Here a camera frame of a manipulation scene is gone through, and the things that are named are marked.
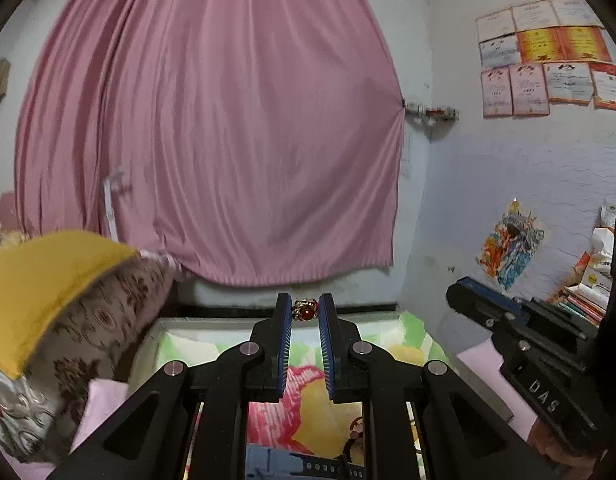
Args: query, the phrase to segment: stack of books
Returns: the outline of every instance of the stack of books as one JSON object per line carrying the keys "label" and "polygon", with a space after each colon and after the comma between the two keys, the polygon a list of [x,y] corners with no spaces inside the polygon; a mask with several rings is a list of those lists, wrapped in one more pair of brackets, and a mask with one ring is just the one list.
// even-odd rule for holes
{"label": "stack of books", "polygon": [[566,296],[562,297],[557,306],[575,316],[587,319],[595,326],[599,326],[606,314],[606,308],[584,298],[573,289],[576,290],[577,287],[572,286],[565,290]]}

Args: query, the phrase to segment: pink curtain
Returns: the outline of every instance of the pink curtain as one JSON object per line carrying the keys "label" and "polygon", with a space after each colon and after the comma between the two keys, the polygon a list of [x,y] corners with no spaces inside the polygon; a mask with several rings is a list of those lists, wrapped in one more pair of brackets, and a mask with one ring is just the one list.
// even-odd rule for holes
{"label": "pink curtain", "polygon": [[19,119],[31,233],[105,233],[231,285],[392,264],[403,106],[366,0],[70,0]]}

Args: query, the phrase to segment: metal screw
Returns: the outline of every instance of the metal screw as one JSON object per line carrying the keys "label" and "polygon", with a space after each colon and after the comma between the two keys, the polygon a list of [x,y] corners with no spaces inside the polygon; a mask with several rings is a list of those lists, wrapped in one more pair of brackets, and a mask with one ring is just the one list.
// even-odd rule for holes
{"label": "metal screw", "polygon": [[373,346],[366,341],[357,341],[356,343],[353,343],[352,349],[355,353],[364,355],[370,354],[370,352],[373,351]]}
{"label": "metal screw", "polygon": [[174,377],[184,371],[184,363],[181,361],[170,361],[163,366],[163,371],[166,375]]}
{"label": "metal screw", "polygon": [[239,352],[244,355],[255,355],[259,352],[259,345],[254,341],[246,341],[239,347]]}
{"label": "metal screw", "polygon": [[448,371],[448,367],[441,361],[431,361],[428,363],[428,370],[433,375],[443,375]]}

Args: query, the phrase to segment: colorful bedsheet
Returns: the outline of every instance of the colorful bedsheet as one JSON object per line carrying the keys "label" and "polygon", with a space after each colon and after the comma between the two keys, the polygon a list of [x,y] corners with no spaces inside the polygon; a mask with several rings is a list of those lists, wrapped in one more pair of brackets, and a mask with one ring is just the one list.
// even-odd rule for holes
{"label": "colorful bedsheet", "polygon": [[[423,365],[435,359],[448,362],[441,347],[426,333],[423,322],[408,312],[402,313],[390,330],[362,332],[362,337],[410,364]],[[171,360],[182,360],[190,366],[212,361],[230,346],[193,341],[166,332],[155,370]],[[334,404],[328,399],[321,348],[292,340],[284,397],[278,404],[250,404],[248,442],[334,458],[342,454],[353,429],[358,430],[360,417],[360,403]],[[352,447],[351,458],[363,464],[360,441]]]}

